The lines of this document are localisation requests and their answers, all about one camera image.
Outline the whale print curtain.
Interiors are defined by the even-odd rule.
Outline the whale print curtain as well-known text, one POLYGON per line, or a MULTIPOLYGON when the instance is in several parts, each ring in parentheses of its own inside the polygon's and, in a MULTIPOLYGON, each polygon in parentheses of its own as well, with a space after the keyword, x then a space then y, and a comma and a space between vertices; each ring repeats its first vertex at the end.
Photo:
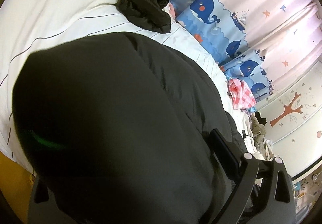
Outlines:
POLYGON ((170 0, 176 20, 256 101, 292 84, 321 55, 317 0, 170 0))

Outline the white striped duvet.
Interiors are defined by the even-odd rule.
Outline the white striped duvet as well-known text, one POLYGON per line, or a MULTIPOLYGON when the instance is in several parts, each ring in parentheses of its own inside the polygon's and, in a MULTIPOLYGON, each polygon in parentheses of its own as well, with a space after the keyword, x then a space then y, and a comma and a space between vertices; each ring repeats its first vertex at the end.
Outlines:
POLYGON ((1 6, 1 152, 27 171, 28 162, 11 113, 12 89, 29 54, 82 37, 111 32, 147 36, 188 56, 207 72, 225 111, 241 134, 250 134, 249 116, 232 107, 227 79, 212 56, 180 24, 160 34, 132 24, 116 8, 117 0, 5 0, 1 6))

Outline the black puffer jacket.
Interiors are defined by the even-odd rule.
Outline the black puffer jacket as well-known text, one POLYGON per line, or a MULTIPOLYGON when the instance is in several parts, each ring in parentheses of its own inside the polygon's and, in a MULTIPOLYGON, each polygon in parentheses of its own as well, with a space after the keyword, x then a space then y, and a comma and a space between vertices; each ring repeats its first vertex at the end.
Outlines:
POLYGON ((209 76, 128 32, 29 55, 12 93, 26 157, 77 223, 209 223, 232 184, 205 142, 245 150, 209 76))

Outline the cluttered shelf unit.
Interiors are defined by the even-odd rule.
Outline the cluttered shelf unit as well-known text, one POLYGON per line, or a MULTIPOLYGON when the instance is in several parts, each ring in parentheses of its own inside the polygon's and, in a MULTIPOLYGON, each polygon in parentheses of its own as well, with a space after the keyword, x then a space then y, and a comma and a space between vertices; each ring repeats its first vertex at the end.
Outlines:
POLYGON ((296 223, 301 223, 321 195, 321 167, 294 185, 296 223))

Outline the brown fur-trimmed coat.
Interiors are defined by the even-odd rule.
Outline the brown fur-trimmed coat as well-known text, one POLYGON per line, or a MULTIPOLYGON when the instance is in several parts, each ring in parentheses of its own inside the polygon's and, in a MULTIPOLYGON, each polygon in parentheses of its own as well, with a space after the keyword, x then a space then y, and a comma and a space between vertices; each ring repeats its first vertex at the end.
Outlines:
POLYGON ((254 144, 257 151, 264 147, 264 139, 266 136, 266 123, 267 119, 262 118, 258 111, 251 114, 251 131, 253 133, 254 144))

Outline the pink checkered cloth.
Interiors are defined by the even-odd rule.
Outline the pink checkered cloth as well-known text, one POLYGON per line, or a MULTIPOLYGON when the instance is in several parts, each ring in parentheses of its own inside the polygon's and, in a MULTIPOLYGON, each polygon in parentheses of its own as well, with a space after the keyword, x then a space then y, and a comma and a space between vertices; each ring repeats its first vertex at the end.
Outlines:
POLYGON ((228 91, 235 110, 248 110, 255 107, 256 101, 248 84, 239 79, 228 81, 228 91))

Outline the cream puffer coat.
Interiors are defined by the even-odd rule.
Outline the cream puffer coat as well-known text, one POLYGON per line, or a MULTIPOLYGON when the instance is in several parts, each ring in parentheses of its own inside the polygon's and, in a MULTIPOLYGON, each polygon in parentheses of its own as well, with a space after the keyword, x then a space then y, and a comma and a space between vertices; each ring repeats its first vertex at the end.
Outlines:
POLYGON ((272 140, 262 139, 260 141, 259 139, 257 139, 257 140, 254 140, 254 145, 257 150, 254 153, 254 157, 256 159, 272 161, 272 159, 275 157, 275 154, 273 152, 272 140))

